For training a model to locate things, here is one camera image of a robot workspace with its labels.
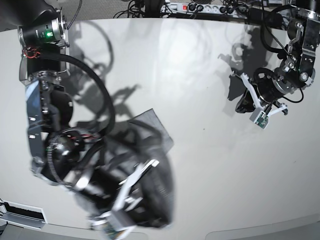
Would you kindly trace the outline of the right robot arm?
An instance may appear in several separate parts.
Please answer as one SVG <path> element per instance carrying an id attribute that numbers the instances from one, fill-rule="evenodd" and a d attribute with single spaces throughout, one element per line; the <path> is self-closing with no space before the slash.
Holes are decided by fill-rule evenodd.
<path id="1" fill-rule="evenodd" d="M 17 26 L 22 58 L 26 60 L 25 96 L 33 173 L 50 184 L 75 192 L 104 212 L 132 212 L 142 203 L 138 186 L 129 186 L 100 169 L 108 140 L 126 144 L 126 134 L 112 135 L 115 108 L 98 75 L 84 62 L 62 53 L 67 25 L 61 11 L 44 0 L 3 0 L 0 14 Z M 94 80 L 110 120 L 94 132 L 70 127 L 73 102 L 60 84 L 61 63 L 69 63 Z M 90 166 L 100 153 L 97 166 Z"/>

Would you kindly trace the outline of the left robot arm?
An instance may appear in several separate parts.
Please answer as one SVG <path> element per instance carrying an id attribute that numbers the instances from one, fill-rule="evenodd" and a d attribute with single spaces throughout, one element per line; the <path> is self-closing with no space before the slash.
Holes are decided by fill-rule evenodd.
<path id="1" fill-rule="evenodd" d="M 289 42 L 279 48 L 264 45 L 269 52 L 277 54 L 280 66 L 275 70 L 257 68 L 248 80 L 266 112 L 273 106 L 280 107 L 279 100 L 286 99 L 288 94 L 296 90 L 302 92 L 312 85 L 315 77 L 316 49 L 320 45 L 320 2 L 297 0 L 272 11 L 264 10 L 260 27 L 262 43 L 265 42 L 265 33 L 272 33 L 268 21 L 284 10 L 295 11 L 286 27 Z"/>

